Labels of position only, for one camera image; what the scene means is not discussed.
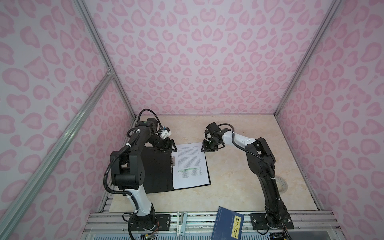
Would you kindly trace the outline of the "white black file folder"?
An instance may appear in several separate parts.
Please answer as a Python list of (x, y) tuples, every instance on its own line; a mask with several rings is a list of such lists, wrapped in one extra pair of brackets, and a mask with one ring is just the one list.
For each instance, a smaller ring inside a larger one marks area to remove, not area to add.
[(174, 152), (160, 152), (146, 147), (142, 152), (145, 169), (144, 188), (146, 193), (165, 193), (173, 188), (172, 155)]

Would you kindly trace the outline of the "printed paper sheet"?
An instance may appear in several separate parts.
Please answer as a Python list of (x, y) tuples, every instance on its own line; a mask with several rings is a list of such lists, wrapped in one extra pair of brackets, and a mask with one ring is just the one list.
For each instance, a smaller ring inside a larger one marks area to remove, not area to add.
[(177, 145), (177, 170), (173, 174), (173, 188), (189, 189), (211, 184), (206, 155), (201, 143)]

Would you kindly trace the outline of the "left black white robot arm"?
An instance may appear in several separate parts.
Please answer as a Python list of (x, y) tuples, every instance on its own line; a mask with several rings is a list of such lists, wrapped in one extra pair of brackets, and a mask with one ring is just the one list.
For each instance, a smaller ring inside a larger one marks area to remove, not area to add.
[(110, 163), (104, 181), (111, 178), (117, 190), (106, 187), (113, 195), (128, 198), (133, 211), (126, 220), (128, 230), (168, 231), (171, 216), (156, 213), (148, 194), (165, 193), (173, 187), (173, 153), (177, 151), (174, 140), (162, 136), (157, 118), (139, 121), (128, 131), (126, 145), (110, 155)]

